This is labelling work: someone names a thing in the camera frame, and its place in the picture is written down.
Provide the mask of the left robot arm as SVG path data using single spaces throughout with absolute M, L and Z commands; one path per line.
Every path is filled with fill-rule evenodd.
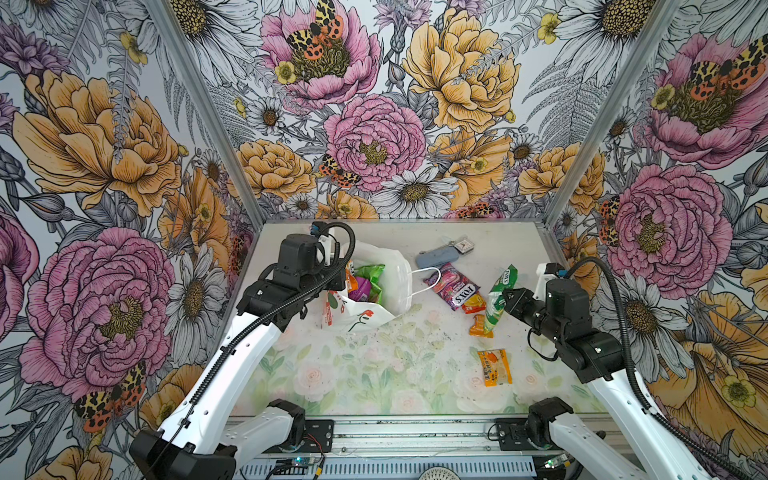
M 294 317 L 324 291 L 338 290 L 356 246 L 344 222 L 312 223 L 290 234 L 278 259 L 243 292 L 221 345 L 180 405 L 156 429 L 143 429 L 130 455 L 145 479 L 231 479 L 241 464 L 300 442 L 303 411 L 279 401 L 240 432 L 225 427 L 262 358 Z

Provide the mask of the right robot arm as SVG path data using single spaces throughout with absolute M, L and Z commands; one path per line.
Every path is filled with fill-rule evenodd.
M 555 347 L 563 362 L 607 409 L 638 461 L 592 431 L 558 397 L 533 404 L 512 440 L 572 456 L 597 479 L 707 479 L 691 445 L 652 405 L 634 369 L 627 339 L 594 328 L 587 292 L 556 263 L 537 270 L 535 290 L 506 288 L 504 310 Z

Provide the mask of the pink Fox's candy bag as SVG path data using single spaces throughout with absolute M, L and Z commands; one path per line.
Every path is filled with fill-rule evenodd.
M 440 266 L 423 283 L 453 311 L 462 310 L 465 314 L 477 314 L 486 309 L 486 301 L 480 293 L 479 285 L 451 263 Z

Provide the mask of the orange white snack packet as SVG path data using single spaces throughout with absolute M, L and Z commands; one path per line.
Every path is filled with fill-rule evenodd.
M 354 267 L 350 264 L 347 264 L 345 267 L 345 280 L 348 293 L 352 293 L 359 288 L 358 280 L 354 275 Z

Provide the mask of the green yellow snack packet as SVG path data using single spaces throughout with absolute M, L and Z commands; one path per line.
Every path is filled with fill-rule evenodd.
M 489 335 L 495 329 L 503 316 L 506 306 L 504 293 L 515 288 L 517 279 L 518 270 L 513 264 L 510 264 L 491 287 L 486 298 L 485 320 L 483 324 L 483 331 L 486 335 Z

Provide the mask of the purple grape candy bag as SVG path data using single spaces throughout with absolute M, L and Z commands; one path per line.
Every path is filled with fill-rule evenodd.
M 371 281 L 363 277 L 355 276 L 348 291 L 348 298 L 355 302 L 367 302 L 371 293 Z

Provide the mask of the white paper bag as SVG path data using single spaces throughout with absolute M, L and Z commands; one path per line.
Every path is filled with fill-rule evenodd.
M 344 286 L 328 291 L 322 329 L 364 334 L 407 313 L 413 297 L 434 289 L 442 279 L 436 267 L 412 269 L 397 250 L 359 242 L 342 271 Z

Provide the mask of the small orange snack packet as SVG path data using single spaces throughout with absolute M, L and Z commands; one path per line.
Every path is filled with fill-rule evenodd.
M 511 370 L 505 349 L 484 350 L 477 353 L 483 370 L 486 387 L 497 387 L 512 383 Z

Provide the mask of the green snack bag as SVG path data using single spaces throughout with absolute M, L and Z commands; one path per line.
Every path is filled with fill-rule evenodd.
M 372 293 L 369 297 L 369 302 L 380 303 L 382 300 L 383 289 L 380 285 L 380 280 L 384 270 L 384 264 L 364 265 L 357 267 L 355 270 L 358 277 L 369 279 L 372 283 Z

